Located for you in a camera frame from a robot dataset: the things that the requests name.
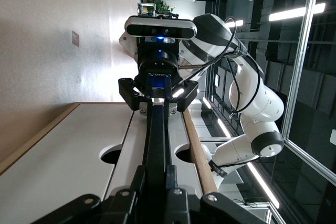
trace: white wall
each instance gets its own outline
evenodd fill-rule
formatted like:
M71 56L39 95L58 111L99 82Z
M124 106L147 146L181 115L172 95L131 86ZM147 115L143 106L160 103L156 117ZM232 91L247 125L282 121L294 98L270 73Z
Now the white wall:
M175 7L173 13L179 14L179 18L193 19L205 13L205 2L192 0L165 0L170 7Z
M77 101L121 100L137 0L0 0L0 160ZM79 34L79 47L71 43Z

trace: ceiling light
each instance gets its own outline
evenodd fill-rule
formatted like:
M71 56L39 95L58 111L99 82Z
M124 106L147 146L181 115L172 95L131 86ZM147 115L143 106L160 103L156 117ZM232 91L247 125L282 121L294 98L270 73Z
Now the ceiling light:
M211 105L210 105L210 103L208 102L208 100L205 99L205 97L203 97L203 102L205 103L205 105L206 105L209 109L211 109Z
M326 7L325 3L314 5L313 14L323 13L325 7ZM305 14L306 14L306 8L302 7L302 8L297 8L293 10L286 10L284 12L272 13L269 15L268 20L276 21L276 20L282 20L282 19L288 19L288 18L296 18L296 17L302 17Z
M180 94L182 94L184 92L184 89L179 89L175 92L175 94L173 94L173 97L178 97Z
M276 197L274 196L272 191L269 189L269 187L267 186L265 181L262 179L261 175L258 173L258 171L254 167L254 165L252 163L247 163L247 166L248 166L248 168L250 168L251 172L256 177L256 179L260 183L261 187L263 188L263 190L265 191L265 193L267 194L269 199L272 201L272 203L275 205L275 207L279 208L280 207L279 201L276 199Z
M242 26L244 24L244 21L243 20L237 20L236 21L236 26ZM225 23L225 25L228 27L228 28L231 28L231 27L234 27L235 26L235 23L234 22L228 22L228 23Z
M224 125L224 123L221 121L221 119L218 119L217 121L218 121L220 127L222 128L224 134L225 134L227 137L231 137L229 131L227 130L227 128L225 127L225 125Z

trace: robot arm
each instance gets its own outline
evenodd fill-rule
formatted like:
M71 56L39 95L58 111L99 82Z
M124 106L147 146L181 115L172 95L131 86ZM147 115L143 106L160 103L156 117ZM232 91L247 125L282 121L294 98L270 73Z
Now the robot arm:
M180 46L183 51L180 51L180 56L192 65L220 55L223 50L220 45L225 44L232 35L225 23L215 15L199 16L195 23L196 37L184 41ZM214 176L217 186L233 170L259 157L275 156L283 148L283 139L274 121L281 117L284 104L264 85L262 70L238 39L233 40L227 51L232 52L227 58L237 63L236 82L230 86L229 98L235 111L241 114L244 134L219 146L212 159L207 155L214 175L219 175Z

